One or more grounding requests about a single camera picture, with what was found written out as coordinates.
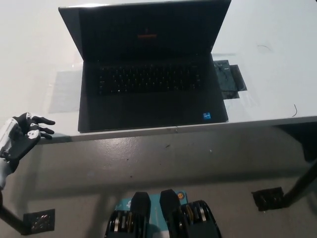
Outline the robot left hand black white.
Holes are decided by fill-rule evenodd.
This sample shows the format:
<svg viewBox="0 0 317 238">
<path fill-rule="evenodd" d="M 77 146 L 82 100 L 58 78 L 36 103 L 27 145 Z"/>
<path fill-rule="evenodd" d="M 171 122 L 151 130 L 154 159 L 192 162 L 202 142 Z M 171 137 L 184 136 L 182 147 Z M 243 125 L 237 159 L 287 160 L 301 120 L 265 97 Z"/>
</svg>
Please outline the robot left hand black white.
<svg viewBox="0 0 317 238">
<path fill-rule="evenodd" d="M 55 121 L 27 112 L 9 118 L 0 129 L 0 173 L 13 173 L 20 160 L 45 138 L 51 140 L 54 131 L 40 124 L 55 125 Z"/>
</svg>

